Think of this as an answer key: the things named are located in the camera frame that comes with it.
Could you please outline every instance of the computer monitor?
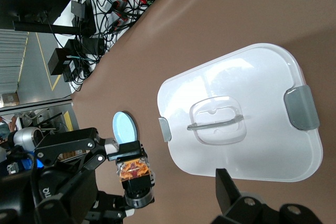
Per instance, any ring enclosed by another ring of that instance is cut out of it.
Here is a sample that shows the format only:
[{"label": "computer monitor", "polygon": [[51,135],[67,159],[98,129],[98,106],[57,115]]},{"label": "computer monitor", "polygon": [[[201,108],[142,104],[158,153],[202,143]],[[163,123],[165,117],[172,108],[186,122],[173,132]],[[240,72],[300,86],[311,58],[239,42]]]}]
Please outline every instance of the computer monitor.
[{"label": "computer monitor", "polygon": [[75,35],[79,33],[77,27],[52,25],[69,2],[70,0],[0,0],[0,28]]}]

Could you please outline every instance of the corrugated metal panel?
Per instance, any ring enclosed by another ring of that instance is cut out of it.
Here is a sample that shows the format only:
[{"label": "corrugated metal panel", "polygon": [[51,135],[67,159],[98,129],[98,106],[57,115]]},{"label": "corrugated metal panel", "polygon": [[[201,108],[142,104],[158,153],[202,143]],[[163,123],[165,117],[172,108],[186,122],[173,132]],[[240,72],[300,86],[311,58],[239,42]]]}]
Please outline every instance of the corrugated metal panel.
[{"label": "corrugated metal panel", "polygon": [[27,32],[0,29],[0,94],[15,93],[27,41]]}]

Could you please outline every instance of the brown surface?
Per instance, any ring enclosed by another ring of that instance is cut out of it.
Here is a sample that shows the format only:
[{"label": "brown surface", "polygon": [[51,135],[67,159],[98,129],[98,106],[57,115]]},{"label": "brown surface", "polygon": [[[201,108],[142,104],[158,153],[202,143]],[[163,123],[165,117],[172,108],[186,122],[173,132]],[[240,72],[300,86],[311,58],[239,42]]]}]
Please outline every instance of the brown surface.
[{"label": "brown surface", "polygon": [[[236,180],[269,206],[297,202],[324,223],[336,211],[336,5],[335,0],[157,0],[105,55],[82,91],[73,95],[81,128],[112,135],[120,110],[138,124],[139,137],[156,172],[156,202],[124,223],[210,223],[220,213],[213,178],[179,170],[163,142],[157,92],[164,80],[257,42],[283,46],[298,60],[319,113],[323,162],[297,183]],[[122,193],[113,163],[97,171],[99,188]]]}]

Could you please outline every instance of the bolt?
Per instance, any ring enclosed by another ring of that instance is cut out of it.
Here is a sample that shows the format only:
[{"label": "bolt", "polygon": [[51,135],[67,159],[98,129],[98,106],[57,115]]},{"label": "bolt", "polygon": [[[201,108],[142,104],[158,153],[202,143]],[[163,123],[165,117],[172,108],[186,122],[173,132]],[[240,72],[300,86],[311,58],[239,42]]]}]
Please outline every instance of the bolt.
[{"label": "bolt", "polygon": [[49,204],[46,204],[46,205],[44,205],[44,209],[51,209],[51,208],[53,208],[54,207],[54,203],[49,203]]},{"label": "bolt", "polygon": [[5,219],[5,218],[7,217],[7,215],[8,215],[8,213],[6,213],[6,212],[2,212],[2,213],[0,214],[0,220],[1,220],[1,219]]},{"label": "bolt", "polygon": [[248,204],[249,206],[254,206],[256,204],[255,201],[251,198],[245,198],[244,202],[245,204]]},{"label": "bolt", "polygon": [[287,209],[288,209],[288,211],[290,211],[291,213],[293,213],[295,215],[301,214],[300,209],[296,206],[288,206]]}]

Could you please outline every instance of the blue disc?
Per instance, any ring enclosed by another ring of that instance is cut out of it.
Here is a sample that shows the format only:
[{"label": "blue disc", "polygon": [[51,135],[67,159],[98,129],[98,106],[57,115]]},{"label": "blue disc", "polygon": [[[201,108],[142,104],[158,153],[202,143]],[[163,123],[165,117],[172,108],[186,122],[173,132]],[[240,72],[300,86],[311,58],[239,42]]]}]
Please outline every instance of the blue disc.
[{"label": "blue disc", "polygon": [[113,117],[113,133],[119,144],[134,142],[138,138],[135,123],[125,112],[117,112]]}]

